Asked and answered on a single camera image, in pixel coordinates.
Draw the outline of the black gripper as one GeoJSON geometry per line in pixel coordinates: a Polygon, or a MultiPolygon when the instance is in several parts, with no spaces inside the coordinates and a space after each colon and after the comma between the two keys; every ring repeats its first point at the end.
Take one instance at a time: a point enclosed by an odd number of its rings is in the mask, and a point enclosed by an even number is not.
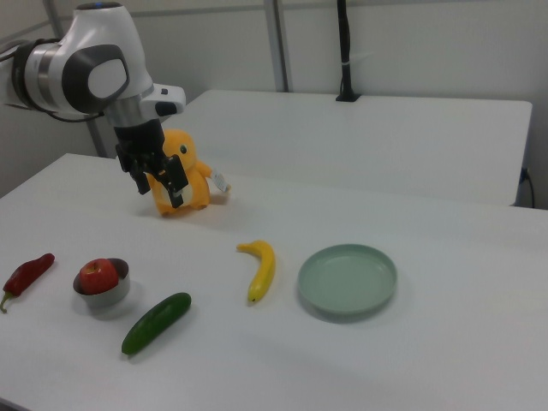
{"type": "Polygon", "coordinates": [[[167,190],[171,206],[182,206],[182,192],[188,185],[188,178],[178,156],[173,155],[166,159],[161,122],[154,119],[132,127],[114,127],[114,131],[117,137],[116,153],[122,170],[129,172],[139,194],[149,192],[146,172],[155,173],[164,169],[168,178],[167,190]]]}

